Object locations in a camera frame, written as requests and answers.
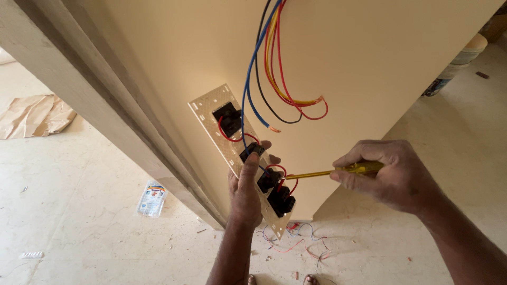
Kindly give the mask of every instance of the paint bucket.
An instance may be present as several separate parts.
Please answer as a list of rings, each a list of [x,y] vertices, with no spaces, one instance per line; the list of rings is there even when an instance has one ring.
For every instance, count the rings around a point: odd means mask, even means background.
[[[470,42],[451,61],[451,64],[462,65],[474,60],[488,45],[488,41],[481,34],[475,35]]]
[[[444,86],[451,81],[462,69],[467,68],[467,64],[450,64],[448,65],[444,71],[437,76],[429,87],[422,93],[421,96],[431,97],[437,94]]]

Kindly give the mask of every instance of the marble floor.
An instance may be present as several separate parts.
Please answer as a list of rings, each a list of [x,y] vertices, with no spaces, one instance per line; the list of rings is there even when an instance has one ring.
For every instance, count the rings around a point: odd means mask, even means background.
[[[20,64],[0,65],[1,109],[14,97],[48,92]],[[444,191],[503,250],[506,95],[507,54],[490,45],[385,136],[408,139]],[[147,179],[80,116],[57,135],[0,140],[0,284],[203,284],[222,233],[172,195],[158,219],[136,216]],[[331,249],[318,264],[321,284],[452,284],[422,224],[369,197],[339,187],[311,224]],[[310,231],[300,234],[320,255],[324,246]],[[274,243],[287,250],[299,239]],[[301,244],[285,254],[268,248],[256,233],[251,272],[259,285],[301,284],[296,271],[315,274],[316,259]],[[19,259],[38,251],[40,260]]]

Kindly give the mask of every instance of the beige wall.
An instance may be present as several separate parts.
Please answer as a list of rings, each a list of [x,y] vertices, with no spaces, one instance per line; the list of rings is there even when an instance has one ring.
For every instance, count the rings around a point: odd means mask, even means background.
[[[155,112],[179,132],[181,151],[228,213],[227,165],[187,102],[223,83],[241,99],[264,1],[82,2],[134,77],[146,79],[141,88],[154,91]],[[298,99],[323,95],[329,114],[281,123],[254,80],[254,103],[282,133],[266,129],[250,107],[246,115],[290,173],[331,169],[357,140],[381,138],[502,2],[288,0],[281,48],[289,91]],[[279,114],[297,118],[261,78]],[[318,116],[323,106],[306,111]],[[310,219],[337,186],[327,177],[300,181],[293,218]]]

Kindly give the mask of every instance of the switch board plate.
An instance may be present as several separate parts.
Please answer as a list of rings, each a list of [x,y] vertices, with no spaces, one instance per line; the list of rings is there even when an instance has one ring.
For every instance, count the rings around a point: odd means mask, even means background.
[[[228,102],[231,102],[234,108],[236,108],[236,110],[241,109],[241,105],[238,103],[238,101],[236,101],[236,98],[234,97],[234,95],[230,90],[231,89],[229,88],[229,86],[227,84],[224,84],[202,95],[201,97],[192,100],[191,102],[188,103],[188,105],[190,109],[192,109],[192,112],[194,112],[199,123],[201,123],[201,125],[208,133],[209,137],[215,144],[216,148],[220,151],[220,154],[222,154],[228,166],[232,169],[236,177],[239,177],[239,174],[243,167],[243,161],[241,161],[239,155],[241,154],[241,152],[245,150],[243,142],[242,141],[232,142],[226,140],[219,133],[218,122],[213,116],[213,112],[215,110],[227,104]],[[260,138],[257,136],[257,134],[255,133],[254,129],[252,128],[246,117],[243,119],[243,122],[244,122],[244,131],[246,133],[255,136],[260,141]],[[239,139],[240,137],[241,137],[241,129],[238,130],[235,134],[233,134],[231,138]],[[245,140],[247,146],[250,143],[254,142],[254,139],[249,136],[245,136]],[[271,160],[269,159],[267,151],[265,151],[261,155],[260,165],[265,168],[269,164],[272,163]],[[262,171],[262,169],[259,168],[257,170],[255,176],[256,182],[260,179],[263,173],[264,172]],[[284,214],[283,217],[279,218],[268,202],[268,196],[271,193],[271,191],[273,191],[273,189],[269,190],[266,194],[264,194],[262,193],[257,183],[255,183],[255,189],[259,195],[259,199],[261,200],[262,216],[264,217],[264,220],[266,220],[266,222],[268,223],[269,228],[280,240],[283,236],[283,233],[285,232],[285,227],[287,226],[291,218],[291,214],[294,211],[296,205],[294,205],[291,212],[288,212]]]

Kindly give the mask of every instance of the foot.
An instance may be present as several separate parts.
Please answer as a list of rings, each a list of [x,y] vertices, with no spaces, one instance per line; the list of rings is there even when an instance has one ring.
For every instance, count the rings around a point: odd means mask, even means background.
[[[317,279],[312,274],[308,274],[303,281],[303,285],[319,285]]]
[[[257,285],[257,282],[255,281],[255,277],[252,274],[248,275],[248,285]]]

